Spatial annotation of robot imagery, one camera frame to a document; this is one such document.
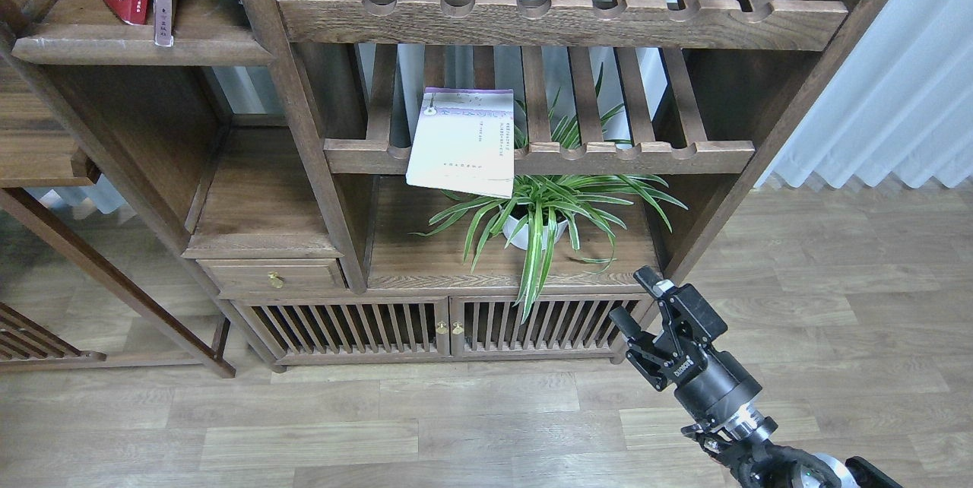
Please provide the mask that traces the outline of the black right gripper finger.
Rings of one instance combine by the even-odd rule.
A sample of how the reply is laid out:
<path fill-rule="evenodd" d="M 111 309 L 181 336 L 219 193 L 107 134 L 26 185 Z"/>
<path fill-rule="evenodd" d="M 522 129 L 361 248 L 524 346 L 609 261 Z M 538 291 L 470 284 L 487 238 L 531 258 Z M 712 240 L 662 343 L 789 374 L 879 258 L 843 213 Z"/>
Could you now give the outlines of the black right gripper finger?
<path fill-rule="evenodd" d="M 632 317 L 632 314 L 623 307 L 618 307 L 609 312 L 609 318 L 615 323 L 619 332 L 626 341 L 636 341 L 643 335 L 642 326 Z"/>
<path fill-rule="evenodd" d="M 727 323 L 692 284 L 675 287 L 648 266 L 635 279 L 654 297 L 661 313 L 657 348 L 688 348 L 691 343 L 710 346 L 727 331 Z"/>

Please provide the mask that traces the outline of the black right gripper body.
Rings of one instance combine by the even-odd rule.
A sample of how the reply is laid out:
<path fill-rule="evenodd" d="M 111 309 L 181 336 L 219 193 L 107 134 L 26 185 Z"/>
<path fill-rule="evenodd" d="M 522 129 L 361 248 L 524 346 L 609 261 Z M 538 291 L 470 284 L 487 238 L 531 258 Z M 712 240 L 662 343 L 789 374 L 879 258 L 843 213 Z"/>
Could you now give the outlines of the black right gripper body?
<path fill-rule="evenodd" d="M 658 391 L 677 386 L 675 397 L 696 423 L 764 423 L 754 401 L 760 384 L 732 354 L 715 350 L 715 334 L 681 325 L 654 336 L 638 325 L 628 325 L 628 360 Z"/>

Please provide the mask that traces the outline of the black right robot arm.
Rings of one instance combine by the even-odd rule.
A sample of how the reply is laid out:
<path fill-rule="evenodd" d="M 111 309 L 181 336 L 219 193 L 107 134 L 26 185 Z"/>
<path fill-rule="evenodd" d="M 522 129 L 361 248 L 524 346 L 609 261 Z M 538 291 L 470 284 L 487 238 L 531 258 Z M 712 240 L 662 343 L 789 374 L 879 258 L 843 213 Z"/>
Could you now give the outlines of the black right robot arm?
<path fill-rule="evenodd" d="M 692 417 L 682 429 L 743 487 L 893 487 L 895 481 L 859 456 L 839 461 L 775 445 L 776 422 L 758 412 L 761 385 L 715 339 L 726 322 L 691 284 L 674 286 L 650 267 L 635 279 L 654 297 L 661 332 L 651 334 L 623 309 L 610 318 L 628 343 L 628 361 L 658 391 L 675 385 L 675 398 Z"/>

